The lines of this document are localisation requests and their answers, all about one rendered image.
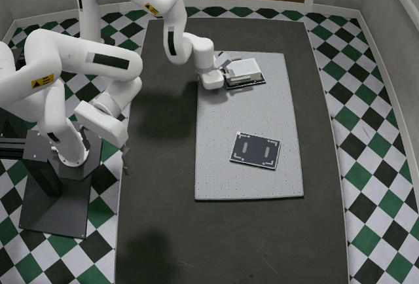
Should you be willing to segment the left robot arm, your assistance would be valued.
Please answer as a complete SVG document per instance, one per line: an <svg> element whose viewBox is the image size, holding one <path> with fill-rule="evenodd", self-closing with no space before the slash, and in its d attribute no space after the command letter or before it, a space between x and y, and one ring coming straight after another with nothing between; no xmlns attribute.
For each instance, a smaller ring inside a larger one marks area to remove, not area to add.
<svg viewBox="0 0 419 284"><path fill-rule="evenodd" d="M194 69L198 73L209 73L213 69L226 67L232 60L221 52L213 62L213 42L190 33L184 33L187 13L183 0L131 0L153 16L163 16L164 48L168 59L183 65L191 53L194 54ZM101 39L100 7L96 0L77 0L79 7L80 35L78 39L104 44Z"/></svg>

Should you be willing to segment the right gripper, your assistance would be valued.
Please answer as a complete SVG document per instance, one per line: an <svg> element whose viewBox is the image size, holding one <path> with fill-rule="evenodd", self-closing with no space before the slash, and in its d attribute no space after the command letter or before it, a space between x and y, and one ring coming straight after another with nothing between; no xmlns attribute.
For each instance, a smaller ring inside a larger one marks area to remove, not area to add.
<svg viewBox="0 0 419 284"><path fill-rule="evenodd" d="M103 111L101 111L101 110ZM88 151L90 144L84 134L85 130L90 130L119 148L122 153L122 161L124 165L122 170L125 176L131 176L132 171L127 161L127 156L131 150L124 146L128 139L126 126L119 120L115 119L110 110L100 102L94 102L93 106L85 101L81 101L74 110L77 121L80 125L79 132L82 136L82 142ZM88 131L87 130L87 131Z"/></svg>

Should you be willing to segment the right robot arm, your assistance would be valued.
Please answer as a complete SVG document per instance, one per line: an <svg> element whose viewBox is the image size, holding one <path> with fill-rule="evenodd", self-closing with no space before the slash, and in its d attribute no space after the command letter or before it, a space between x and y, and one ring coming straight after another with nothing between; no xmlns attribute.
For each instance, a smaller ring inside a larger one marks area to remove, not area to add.
<svg viewBox="0 0 419 284"><path fill-rule="evenodd" d="M141 57L46 29L28 35L24 55L26 65L16 71L11 49L0 41L0 107L25 121L37 121L39 133L54 145L60 160L69 167L80 166L89 150L65 115L61 72L99 75L108 87L92 103L102 103L117 119L141 90Z"/></svg>

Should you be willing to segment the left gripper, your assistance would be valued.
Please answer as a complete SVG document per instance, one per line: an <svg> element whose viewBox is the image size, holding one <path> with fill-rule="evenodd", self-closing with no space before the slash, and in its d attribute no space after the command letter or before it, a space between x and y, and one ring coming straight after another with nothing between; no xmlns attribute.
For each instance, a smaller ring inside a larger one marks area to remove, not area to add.
<svg viewBox="0 0 419 284"><path fill-rule="evenodd" d="M231 58L231 60L232 61L239 61L239 60L242 60L242 58L241 58L241 56L237 56L237 57ZM200 77L202 79L204 88L207 89L207 90L222 87L224 78L226 78L228 83L238 82L238 81L242 82L242 81L246 81L246 80L251 80L250 75L244 76L244 77L239 77L237 79L231 79L229 73L224 74L223 70L220 69L220 68L213 69L209 73L204 73L204 74L199 73L199 74L201 74Z"/></svg>

